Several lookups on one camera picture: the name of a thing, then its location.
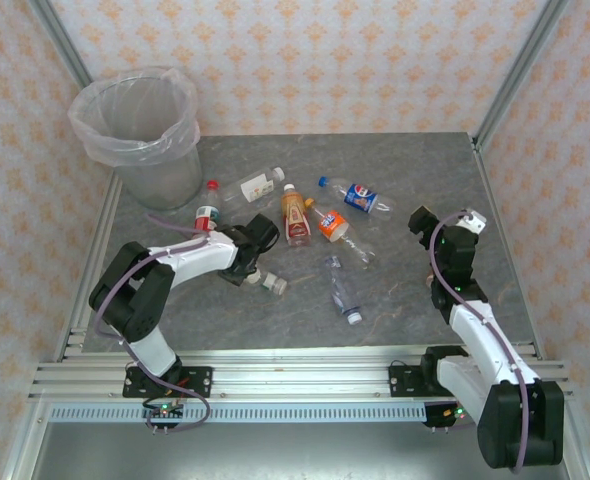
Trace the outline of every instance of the plastic bottle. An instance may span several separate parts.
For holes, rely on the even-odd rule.
[[[311,217],[318,222],[317,227],[320,232],[330,242],[346,245],[347,250],[352,252],[353,258],[359,260],[362,268],[368,268],[373,264],[375,260],[373,248],[359,239],[355,229],[351,228],[336,210],[319,205],[312,198],[306,199],[304,206],[311,212]]]
[[[390,219],[391,212],[395,209],[395,202],[391,198],[373,192],[362,185],[351,184],[344,178],[321,177],[319,186],[329,187],[344,203],[382,220]]]
[[[224,187],[221,191],[225,203],[248,203],[263,197],[275,189],[275,185],[284,180],[284,170],[280,167],[265,168]]]
[[[259,263],[257,263],[255,266],[257,267],[255,273],[251,273],[248,277],[246,277],[242,285],[263,287],[276,295],[282,295],[284,290],[286,290],[288,282],[283,278],[279,278],[277,275],[269,272],[263,265]]]
[[[324,260],[331,275],[331,297],[342,315],[346,317],[348,323],[355,325],[362,321],[362,315],[359,312],[360,305],[357,301],[357,294],[352,288],[351,283],[342,268],[342,264],[335,255]]]
[[[286,241],[291,247],[311,244],[311,227],[304,207],[302,195],[295,191],[292,184],[284,185],[282,196],[282,216]]]
[[[222,201],[219,195],[219,183],[215,180],[206,182],[206,192],[200,197],[200,207],[195,212],[195,228],[210,232],[219,222]]]

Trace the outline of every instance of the wallpaper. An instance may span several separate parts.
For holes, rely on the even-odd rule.
[[[0,475],[36,363],[52,358],[107,171],[66,110],[77,87],[24,0],[0,0]]]
[[[206,135],[475,133],[545,0],[54,0],[94,78],[183,66]]]
[[[590,420],[590,1],[569,3],[484,161],[545,350]]]

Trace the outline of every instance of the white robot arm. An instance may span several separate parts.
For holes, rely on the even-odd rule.
[[[433,305],[468,353],[458,346],[429,347],[415,372],[425,391],[437,396],[450,393],[462,404],[477,424],[482,456],[492,468],[559,464],[564,395],[555,382],[542,381],[515,351],[488,298],[471,278],[475,246],[486,219],[474,211],[451,217],[463,218],[446,226],[420,207],[408,226],[412,233],[422,234],[420,244],[434,256]],[[431,421],[443,421],[443,416],[427,423],[436,426]]]
[[[137,242],[124,245],[91,293],[93,310],[103,309],[103,320],[128,344],[142,366],[168,383],[178,380],[182,365],[169,347],[158,323],[170,290],[208,272],[217,271],[227,281],[240,285],[256,271],[260,254],[277,241],[273,222],[259,214],[246,226],[224,226],[206,238],[167,247],[144,248]],[[103,305],[128,271],[142,265],[131,282],[124,283]]]

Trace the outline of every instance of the table surface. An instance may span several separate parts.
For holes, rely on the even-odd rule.
[[[335,310],[323,260],[342,258],[342,247],[318,231],[310,247],[292,248],[282,237],[260,261],[288,280],[283,296],[257,287],[238,288],[215,273],[171,292],[160,328],[177,350],[342,347],[461,343],[431,304],[426,287],[428,254],[410,233],[410,214],[426,205],[443,218],[462,207],[486,216],[474,261],[474,278],[490,299],[495,316],[513,342],[532,340],[523,298],[503,247],[482,177],[465,133],[348,134],[205,137],[198,144],[204,183],[227,185],[264,167],[281,166],[286,182],[304,195],[337,209],[371,243],[378,265],[350,270],[360,292],[364,320],[354,326]],[[397,201],[390,221],[380,221],[328,197],[321,175],[341,176],[371,186]],[[281,185],[235,212],[223,223],[246,224],[263,213],[281,227]],[[192,226],[197,200],[169,220]],[[182,241],[143,218],[144,209],[122,190],[104,266],[118,249],[136,240],[147,247]],[[92,329],[84,351],[120,351]]]

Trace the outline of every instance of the crushed plastic bottle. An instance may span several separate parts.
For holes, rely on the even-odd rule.
[[[262,287],[276,295],[283,295],[288,282],[269,272],[263,265],[257,263],[257,270],[244,279],[242,285]]]
[[[337,256],[333,255],[324,260],[331,277],[331,297],[340,313],[346,317],[348,323],[355,325],[362,321],[360,304],[357,293],[352,288],[348,275],[342,268]]]
[[[395,209],[395,202],[391,198],[344,178],[321,177],[319,186],[328,187],[344,203],[382,220],[389,220]]]
[[[244,200],[254,202],[272,192],[284,178],[284,170],[280,167],[259,170],[224,187],[221,192],[222,201],[227,204],[241,204]]]
[[[206,192],[202,194],[199,201],[199,208],[195,212],[195,228],[210,232],[215,230],[219,222],[221,209],[221,198],[219,195],[219,183],[209,180],[206,183]]]
[[[291,247],[308,246],[311,244],[311,227],[308,214],[304,207],[302,195],[295,191],[292,184],[284,185],[282,196],[282,218],[286,241]]]
[[[322,235],[331,243],[346,245],[346,249],[359,261],[362,268],[368,268],[373,264],[375,261],[373,248],[359,239],[355,229],[336,210],[319,205],[312,198],[306,199],[304,206],[311,217],[318,222],[317,227]]]

